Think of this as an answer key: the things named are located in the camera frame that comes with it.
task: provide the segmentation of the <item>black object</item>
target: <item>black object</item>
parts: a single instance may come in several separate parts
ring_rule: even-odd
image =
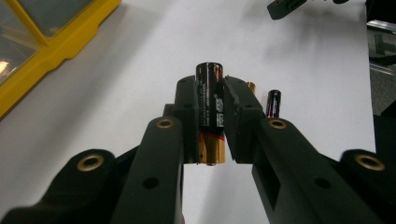
[[[326,159],[292,123],[264,117],[245,81],[223,82],[230,150],[236,162],[253,164],[271,223],[394,222],[392,164],[360,149]],[[1,223],[183,223],[183,154],[194,160],[187,146],[198,134],[196,90],[184,85],[193,87],[193,77],[178,82],[176,103],[164,110],[173,116],[154,119],[139,147],[116,159],[98,149],[78,154],[38,204],[11,210]]]
[[[343,4],[348,0],[332,0],[335,4]],[[273,3],[268,5],[267,9],[270,13],[271,18],[275,20],[280,20],[292,11],[297,9],[297,7],[302,6],[306,0],[275,0]]]
[[[367,21],[386,21],[396,23],[396,1],[366,0]]]
[[[277,90],[268,92],[267,110],[265,113],[267,118],[279,118],[281,96],[282,93]]]

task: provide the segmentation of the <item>small battery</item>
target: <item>small battery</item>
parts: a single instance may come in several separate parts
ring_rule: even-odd
[[[200,162],[208,165],[225,162],[224,88],[222,65],[200,63],[196,67],[198,84]]]
[[[282,93],[278,90],[272,90],[268,92],[266,110],[267,118],[279,118],[281,94]]]

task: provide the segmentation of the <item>white table surface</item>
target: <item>white table surface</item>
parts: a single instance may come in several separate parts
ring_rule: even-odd
[[[124,0],[97,37],[50,72],[0,122],[0,217],[36,203],[66,162],[89,148],[119,156],[173,103],[203,62],[253,81],[265,104],[321,153],[375,150],[363,0],[308,1],[272,21],[269,0]],[[187,224],[266,223],[251,165],[185,166]]]

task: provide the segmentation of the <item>yellow plastic frame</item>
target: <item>yellow plastic frame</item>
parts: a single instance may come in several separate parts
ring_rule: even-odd
[[[96,35],[100,23],[120,2],[121,0],[94,0],[59,34],[46,38],[18,0],[6,0],[40,46],[30,60],[0,84],[0,118],[48,71],[56,68],[65,59],[74,58]]]

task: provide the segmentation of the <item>clear plastic lid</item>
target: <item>clear plastic lid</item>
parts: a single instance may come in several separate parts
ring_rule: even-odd
[[[0,85],[34,55],[39,48],[11,8],[0,0]]]
[[[19,0],[19,2],[41,33],[51,38],[93,0]]]

